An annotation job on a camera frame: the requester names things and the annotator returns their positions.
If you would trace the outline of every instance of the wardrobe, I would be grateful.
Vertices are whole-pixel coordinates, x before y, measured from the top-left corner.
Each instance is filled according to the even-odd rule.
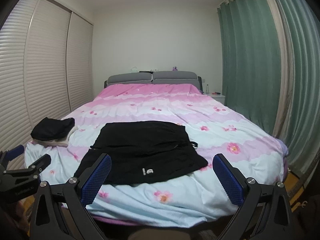
[[[54,0],[17,3],[0,31],[0,150],[93,100],[92,29]]]

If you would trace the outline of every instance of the metal screw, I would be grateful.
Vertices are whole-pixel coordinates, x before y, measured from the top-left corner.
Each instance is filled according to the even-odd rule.
[[[255,183],[256,183],[256,181],[255,181],[254,178],[248,178],[248,179],[247,179],[247,182],[248,182],[249,184],[255,184]]]
[[[283,184],[281,181],[278,181],[278,182],[277,182],[277,186],[278,186],[278,187],[284,187],[284,184]]]
[[[76,177],[72,177],[69,179],[69,183],[74,184],[77,182],[77,178]]]
[[[40,183],[40,187],[44,187],[46,185],[47,185],[47,182],[45,180]]]

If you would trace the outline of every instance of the green curtain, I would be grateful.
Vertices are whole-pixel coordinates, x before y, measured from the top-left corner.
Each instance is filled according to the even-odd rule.
[[[305,173],[320,147],[320,22],[305,0],[276,0],[293,51],[293,93],[281,138],[291,169]]]
[[[229,0],[218,8],[226,105],[272,134],[281,57],[267,0]]]

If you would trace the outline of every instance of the black clothing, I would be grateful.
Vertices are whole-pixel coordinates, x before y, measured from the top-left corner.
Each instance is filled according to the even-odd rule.
[[[58,140],[67,137],[75,126],[75,119],[57,120],[45,117],[32,130],[31,137],[39,141]]]
[[[104,184],[154,183],[177,178],[208,165],[197,154],[185,127],[170,122],[107,123],[82,159],[75,177],[102,153],[110,155]]]

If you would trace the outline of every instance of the headboard cushion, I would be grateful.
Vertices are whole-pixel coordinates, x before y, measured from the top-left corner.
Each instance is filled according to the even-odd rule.
[[[127,73],[127,74],[119,74],[110,76],[108,80],[105,82],[104,87],[111,84],[118,83],[141,83],[141,84],[151,84],[152,74],[151,73]]]
[[[104,82],[104,87],[113,84],[192,84],[202,91],[201,78],[191,71],[157,71],[114,75]]]
[[[191,71],[157,71],[153,73],[153,79],[196,79],[196,73]]]

